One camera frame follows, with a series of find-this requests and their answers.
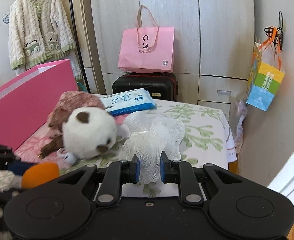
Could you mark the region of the white mesh bath sponge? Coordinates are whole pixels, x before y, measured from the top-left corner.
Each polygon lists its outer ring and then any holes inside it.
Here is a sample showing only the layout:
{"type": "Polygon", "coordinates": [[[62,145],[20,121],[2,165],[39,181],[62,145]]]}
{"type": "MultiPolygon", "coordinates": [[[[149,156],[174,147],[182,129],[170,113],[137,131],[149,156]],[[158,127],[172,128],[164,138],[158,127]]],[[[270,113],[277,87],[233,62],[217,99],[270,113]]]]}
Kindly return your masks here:
{"type": "Polygon", "coordinates": [[[139,180],[143,184],[155,183],[160,178],[160,156],[165,152],[169,160],[181,159],[179,145],[185,136],[181,120],[165,114],[147,115],[142,111],[128,115],[124,125],[130,137],[124,142],[119,158],[140,161],[139,180]]]}

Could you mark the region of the colourful hanging paper bag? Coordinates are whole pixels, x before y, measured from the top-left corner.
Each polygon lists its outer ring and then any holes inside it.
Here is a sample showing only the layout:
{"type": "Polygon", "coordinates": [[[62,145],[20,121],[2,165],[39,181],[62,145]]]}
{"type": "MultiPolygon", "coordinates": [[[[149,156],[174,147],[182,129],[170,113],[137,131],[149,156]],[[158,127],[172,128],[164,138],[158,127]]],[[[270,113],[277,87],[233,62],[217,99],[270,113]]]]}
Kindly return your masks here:
{"type": "Polygon", "coordinates": [[[262,43],[254,43],[246,103],[267,111],[284,76],[280,35],[275,27],[268,27],[267,39],[262,43]]]}

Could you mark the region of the white wardrobe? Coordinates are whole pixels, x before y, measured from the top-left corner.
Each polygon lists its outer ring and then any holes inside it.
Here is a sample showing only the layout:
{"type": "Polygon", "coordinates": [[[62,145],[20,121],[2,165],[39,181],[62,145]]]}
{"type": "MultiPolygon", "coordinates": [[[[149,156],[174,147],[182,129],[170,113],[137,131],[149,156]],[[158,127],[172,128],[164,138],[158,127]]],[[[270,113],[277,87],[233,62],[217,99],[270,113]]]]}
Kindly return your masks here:
{"type": "Polygon", "coordinates": [[[112,92],[123,72],[123,32],[154,16],[174,28],[173,71],[178,101],[218,108],[228,116],[230,97],[246,89],[254,39],[253,0],[80,0],[90,42],[91,91],[112,92]]]}

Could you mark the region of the white brown plush dog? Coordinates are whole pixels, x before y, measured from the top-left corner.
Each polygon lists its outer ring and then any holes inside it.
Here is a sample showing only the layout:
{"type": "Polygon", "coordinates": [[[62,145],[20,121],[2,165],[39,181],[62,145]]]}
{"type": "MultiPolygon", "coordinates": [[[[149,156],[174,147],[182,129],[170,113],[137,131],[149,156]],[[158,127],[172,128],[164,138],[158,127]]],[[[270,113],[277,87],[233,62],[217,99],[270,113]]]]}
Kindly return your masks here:
{"type": "Polygon", "coordinates": [[[117,124],[113,116],[98,107],[81,107],[62,124],[62,135],[41,148],[39,158],[63,148],[78,159],[92,159],[109,151],[116,139],[117,124]]]}

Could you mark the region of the pink cardboard box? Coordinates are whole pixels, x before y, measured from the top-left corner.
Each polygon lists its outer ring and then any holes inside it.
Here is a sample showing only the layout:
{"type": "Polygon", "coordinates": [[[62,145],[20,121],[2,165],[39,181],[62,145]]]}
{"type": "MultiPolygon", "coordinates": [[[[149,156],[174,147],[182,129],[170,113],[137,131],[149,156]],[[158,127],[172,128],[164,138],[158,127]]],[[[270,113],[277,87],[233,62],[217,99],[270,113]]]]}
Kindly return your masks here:
{"type": "Polygon", "coordinates": [[[76,91],[69,60],[37,65],[0,87],[0,145],[17,150],[47,122],[60,95],[76,91]]]}

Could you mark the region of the blue white wipes pack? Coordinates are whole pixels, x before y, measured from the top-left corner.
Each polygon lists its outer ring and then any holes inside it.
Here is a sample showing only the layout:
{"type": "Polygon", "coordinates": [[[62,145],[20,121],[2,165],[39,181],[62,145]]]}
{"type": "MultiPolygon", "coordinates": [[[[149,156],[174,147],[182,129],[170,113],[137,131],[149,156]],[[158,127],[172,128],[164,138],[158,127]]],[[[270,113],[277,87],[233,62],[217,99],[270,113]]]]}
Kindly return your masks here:
{"type": "Polygon", "coordinates": [[[100,100],[112,116],[156,108],[155,101],[144,88],[105,95],[100,97],[100,100]]]}

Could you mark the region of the black suitcase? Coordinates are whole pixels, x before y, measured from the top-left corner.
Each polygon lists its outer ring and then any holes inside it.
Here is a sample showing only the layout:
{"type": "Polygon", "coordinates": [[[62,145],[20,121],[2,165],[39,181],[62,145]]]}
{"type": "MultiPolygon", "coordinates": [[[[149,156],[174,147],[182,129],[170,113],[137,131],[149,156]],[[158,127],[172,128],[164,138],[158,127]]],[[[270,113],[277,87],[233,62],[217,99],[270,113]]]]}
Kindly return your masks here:
{"type": "Polygon", "coordinates": [[[118,77],[112,84],[114,94],[139,88],[147,90],[153,99],[177,101],[178,81],[172,73],[129,72],[118,77]]]}

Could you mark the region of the pink paper shopping bag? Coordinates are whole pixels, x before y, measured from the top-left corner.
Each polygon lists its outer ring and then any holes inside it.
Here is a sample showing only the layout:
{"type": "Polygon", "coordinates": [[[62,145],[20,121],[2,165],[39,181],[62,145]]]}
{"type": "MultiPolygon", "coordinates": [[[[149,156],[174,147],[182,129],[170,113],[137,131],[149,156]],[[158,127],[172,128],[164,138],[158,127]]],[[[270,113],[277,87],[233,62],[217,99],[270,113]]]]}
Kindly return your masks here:
{"type": "Polygon", "coordinates": [[[123,32],[118,68],[140,74],[173,72],[174,28],[160,27],[144,5],[137,12],[136,27],[123,32]],[[152,27],[141,27],[141,12],[146,9],[152,27]]]}

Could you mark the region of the white knit cardigan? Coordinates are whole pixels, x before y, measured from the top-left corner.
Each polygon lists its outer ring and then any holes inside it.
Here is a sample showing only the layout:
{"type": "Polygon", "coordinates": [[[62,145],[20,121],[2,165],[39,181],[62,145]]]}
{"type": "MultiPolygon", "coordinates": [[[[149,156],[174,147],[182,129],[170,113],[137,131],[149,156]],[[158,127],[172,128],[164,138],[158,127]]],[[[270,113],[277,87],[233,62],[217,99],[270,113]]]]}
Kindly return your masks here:
{"type": "Polygon", "coordinates": [[[69,59],[82,79],[76,43],[61,0],[16,0],[10,6],[8,51],[16,75],[46,62],[69,59]]]}

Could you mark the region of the orange makeup sponge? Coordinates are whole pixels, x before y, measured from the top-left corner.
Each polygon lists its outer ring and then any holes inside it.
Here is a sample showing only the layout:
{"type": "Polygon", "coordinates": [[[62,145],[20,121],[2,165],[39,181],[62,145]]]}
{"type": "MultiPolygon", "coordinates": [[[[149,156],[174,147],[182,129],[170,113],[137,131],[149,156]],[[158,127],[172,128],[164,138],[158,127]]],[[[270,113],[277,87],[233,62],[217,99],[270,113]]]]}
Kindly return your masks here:
{"type": "Polygon", "coordinates": [[[32,189],[59,177],[56,163],[39,163],[28,168],[22,176],[21,187],[32,189]]]}

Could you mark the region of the floral tablecloth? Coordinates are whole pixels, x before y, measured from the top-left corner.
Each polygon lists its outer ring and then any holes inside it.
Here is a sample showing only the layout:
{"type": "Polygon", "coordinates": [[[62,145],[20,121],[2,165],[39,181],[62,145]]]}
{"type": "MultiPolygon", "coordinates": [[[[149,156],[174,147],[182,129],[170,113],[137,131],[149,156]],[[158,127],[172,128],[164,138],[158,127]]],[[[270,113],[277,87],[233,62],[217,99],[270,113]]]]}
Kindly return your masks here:
{"type": "MultiPolygon", "coordinates": [[[[179,146],[181,159],[189,162],[194,167],[202,167],[205,163],[213,163],[225,169],[228,169],[228,163],[236,160],[235,145],[228,120],[223,117],[223,111],[219,108],[210,108],[206,106],[197,106],[188,103],[171,102],[155,100],[157,109],[144,111],[149,118],[157,114],[165,114],[181,120],[185,125],[185,137],[179,146]]],[[[63,158],[57,157],[52,153],[45,159],[38,158],[40,149],[50,142],[47,135],[48,125],[46,118],[36,124],[35,127],[27,130],[30,126],[26,121],[22,124],[13,125],[13,128],[22,128],[26,132],[22,139],[15,139],[18,143],[17,149],[5,142],[10,136],[5,135],[0,144],[12,147],[13,152],[18,155],[22,161],[31,163],[57,163],[60,168],[60,174],[71,172],[79,167],[88,164],[95,164],[98,168],[108,167],[108,165],[119,159],[119,151],[125,143],[130,133],[123,125],[124,116],[117,116],[118,132],[116,144],[112,149],[102,156],[94,157],[89,160],[79,160],[73,166],[63,161],[63,158]]],[[[21,187],[21,176],[15,175],[11,171],[0,171],[0,191],[11,187],[21,187]]],[[[126,197],[168,197],[178,194],[176,184],[163,184],[160,180],[157,183],[143,185],[125,184],[122,190],[126,197]]]]}

